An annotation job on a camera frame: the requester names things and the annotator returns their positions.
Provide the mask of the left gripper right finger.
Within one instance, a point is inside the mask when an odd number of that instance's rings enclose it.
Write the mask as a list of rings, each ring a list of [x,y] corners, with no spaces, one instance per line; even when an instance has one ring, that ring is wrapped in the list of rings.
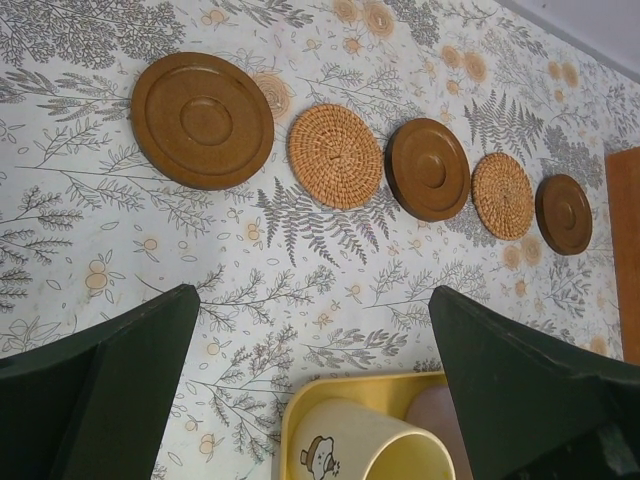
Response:
[[[474,478],[638,478],[638,366],[448,286],[428,308]]]

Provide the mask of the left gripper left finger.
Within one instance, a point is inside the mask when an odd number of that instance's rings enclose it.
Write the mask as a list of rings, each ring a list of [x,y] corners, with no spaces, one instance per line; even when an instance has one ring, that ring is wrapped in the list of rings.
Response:
[[[199,305],[182,284],[2,359],[2,478],[150,478]]]

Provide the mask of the purple mug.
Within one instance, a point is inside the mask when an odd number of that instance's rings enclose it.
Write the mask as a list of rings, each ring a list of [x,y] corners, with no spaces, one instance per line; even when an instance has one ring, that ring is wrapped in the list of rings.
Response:
[[[437,436],[447,447],[460,436],[450,389],[445,385],[428,387],[411,402],[405,421]]]

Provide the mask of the woven rattan coaster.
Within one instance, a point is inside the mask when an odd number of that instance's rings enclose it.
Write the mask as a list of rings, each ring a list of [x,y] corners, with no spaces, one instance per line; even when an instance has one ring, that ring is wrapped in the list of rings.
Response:
[[[472,197],[487,230],[501,240],[518,240],[531,227],[534,196],[529,176],[505,153],[487,154],[472,176]]]
[[[358,115],[341,105],[318,104],[301,113],[287,149],[301,186],[328,207],[361,207],[381,183],[383,155],[376,138]]]

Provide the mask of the dark brown wooden coaster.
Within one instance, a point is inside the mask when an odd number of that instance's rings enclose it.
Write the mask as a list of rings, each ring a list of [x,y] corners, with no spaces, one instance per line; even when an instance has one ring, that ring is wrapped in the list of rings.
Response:
[[[131,125],[149,162],[169,179],[200,190],[249,180],[268,159],[274,120],[252,78],[213,55],[163,57],[138,77]]]

